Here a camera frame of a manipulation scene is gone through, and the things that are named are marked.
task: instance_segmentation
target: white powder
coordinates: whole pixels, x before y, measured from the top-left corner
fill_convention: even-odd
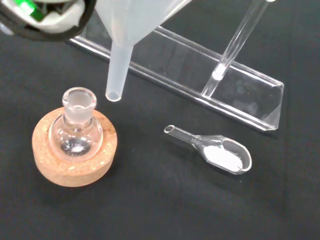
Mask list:
[[[80,153],[81,151],[83,151],[85,148],[83,146],[81,146],[81,144],[75,144],[72,148],[71,148],[71,152],[73,153]]]
[[[216,165],[232,172],[238,172],[239,169],[243,168],[241,159],[227,150],[221,149],[217,146],[206,146],[203,149],[203,152],[209,162],[215,163]]]

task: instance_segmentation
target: glass flask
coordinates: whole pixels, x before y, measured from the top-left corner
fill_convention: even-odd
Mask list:
[[[62,160],[85,161],[98,152],[103,141],[103,129],[93,116],[97,98],[89,89],[74,87],[64,93],[62,104],[64,113],[49,129],[49,145]]]

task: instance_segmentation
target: clear plastic stand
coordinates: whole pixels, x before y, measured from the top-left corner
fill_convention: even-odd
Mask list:
[[[159,26],[135,45],[129,69],[259,130],[276,130],[284,84],[234,61],[269,2],[253,1],[223,56]],[[110,59],[112,40],[97,14],[70,42]]]

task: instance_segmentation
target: plastic funnel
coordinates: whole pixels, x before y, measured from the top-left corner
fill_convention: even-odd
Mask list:
[[[95,9],[112,38],[106,98],[119,101],[134,45],[191,0],[98,0]]]

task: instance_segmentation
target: black cloth surface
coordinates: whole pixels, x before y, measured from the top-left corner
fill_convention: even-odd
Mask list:
[[[165,27],[222,53],[250,1],[208,2],[194,1]],[[0,34],[0,239],[319,239],[319,6],[274,3],[237,58],[285,83],[279,130],[267,135],[132,74],[111,103],[106,62],[64,43]],[[118,148],[102,179],[67,188],[37,170],[31,139],[76,86],[96,94]],[[231,176],[208,167],[164,136],[170,124],[242,143],[252,169]]]

